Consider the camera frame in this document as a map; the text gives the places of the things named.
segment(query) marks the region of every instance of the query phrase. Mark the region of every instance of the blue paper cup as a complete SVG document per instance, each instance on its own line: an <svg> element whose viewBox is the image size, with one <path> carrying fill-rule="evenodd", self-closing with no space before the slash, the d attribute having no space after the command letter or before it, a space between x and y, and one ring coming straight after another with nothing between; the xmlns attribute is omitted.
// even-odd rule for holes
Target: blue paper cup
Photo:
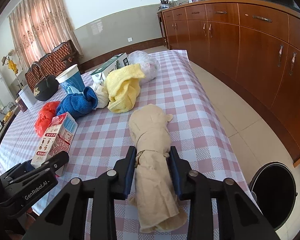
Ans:
<svg viewBox="0 0 300 240"><path fill-rule="evenodd" d="M79 92L83 92L86 87L83 83L77 64L63 71L56 77L56 80L58 80L66 93L68 93L68 87L70 86L77 88Z"/></svg>

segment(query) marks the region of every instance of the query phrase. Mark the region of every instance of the pink checkered tablecloth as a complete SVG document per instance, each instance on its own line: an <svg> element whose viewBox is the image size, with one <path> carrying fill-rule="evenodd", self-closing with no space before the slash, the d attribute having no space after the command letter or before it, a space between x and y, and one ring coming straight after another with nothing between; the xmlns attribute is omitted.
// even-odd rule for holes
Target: pink checkered tablecloth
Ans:
<svg viewBox="0 0 300 240"><path fill-rule="evenodd" d="M94 179L124 158L129 146L133 145L128 128L129 117L134 110L147 104L155 104L167 114L173 114L173 120L168 123L172 145L176 146L181 158L189 161L192 169L211 179L233 178L252 198L229 139L190 67L186 51L157 52L151 57L160 63L158 76L141 86L141 93L131 111L114 114L103 108L77 120L78 129L69 150L69 163L63 176L58 178L58 185L33 207L36 212L41 213L71 178ZM82 79L87 86L92 85L90 73L82 75ZM60 86L50 101L61 100L65 96ZM32 159L40 140L34 131L34 123L44 104L37 102L25 113L19 112L13 121L0 145L0 174L17 163ZM131 194L134 192L133 181ZM214 236L218 239L217 205L216 201L212 203ZM189 202L183 202L182 206L189 215ZM188 223L172 232L140 233L137 209L130 206L128 200L115 201L115 216L119 240L186 239ZM87 218L86 238L89 239L90 212Z"/></svg>

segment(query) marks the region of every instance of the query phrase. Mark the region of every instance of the rolled beige cloth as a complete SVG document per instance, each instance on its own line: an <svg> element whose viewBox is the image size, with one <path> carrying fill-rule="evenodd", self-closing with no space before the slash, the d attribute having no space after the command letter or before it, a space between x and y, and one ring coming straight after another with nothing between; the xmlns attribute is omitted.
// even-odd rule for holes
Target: rolled beige cloth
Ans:
<svg viewBox="0 0 300 240"><path fill-rule="evenodd" d="M130 204L138 209L142 233L175 230L187 220L178 206L166 161L171 146L167 122L172 118L150 104L134 111L129 119L130 136L137 148L136 194Z"/></svg>

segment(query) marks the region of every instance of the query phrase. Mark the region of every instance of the metal screw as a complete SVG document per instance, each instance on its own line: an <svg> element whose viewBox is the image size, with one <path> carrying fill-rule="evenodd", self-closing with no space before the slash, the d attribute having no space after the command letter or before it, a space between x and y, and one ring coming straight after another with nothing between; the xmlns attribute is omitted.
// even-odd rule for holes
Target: metal screw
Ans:
<svg viewBox="0 0 300 240"><path fill-rule="evenodd" d="M196 176L198 176L198 172L197 171L194 171L194 170L191 170L191 171L189 171L189 175L191 176L191 177L196 177Z"/></svg>
<svg viewBox="0 0 300 240"><path fill-rule="evenodd" d="M80 182L80 179L79 179L79 178L71 179L71 184L72 184L72 185L77 185L77 184L79 184L79 182Z"/></svg>
<svg viewBox="0 0 300 240"><path fill-rule="evenodd" d="M112 176L114 176L116 174L117 174L117 172L115 170L109 170L109 171L107 171L107 175L110 176L110 177L112 177Z"/></svg>
<svg viewBox="0 0 300 240"><path fill-rule="evenodd" d="M225 179L225 183L226 183L227 185L233 185L233 184L234 184L234 180L231 179L231 178L226 178L226 179Z"/></svg>

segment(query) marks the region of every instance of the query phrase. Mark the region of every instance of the red plastic bag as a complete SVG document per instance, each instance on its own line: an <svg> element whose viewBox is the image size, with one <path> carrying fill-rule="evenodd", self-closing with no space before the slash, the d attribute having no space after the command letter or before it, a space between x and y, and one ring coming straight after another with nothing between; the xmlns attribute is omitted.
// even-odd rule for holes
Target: red plastic bag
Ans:
<svg viewBox="0 0 300 240"><path fill-rule="evenodd" d="M56 116L56 109L60 101L48 102L39 111L39 117L34 124L35 132L39 137L44 135L44 132L51 124L52 118Z"/></svg>

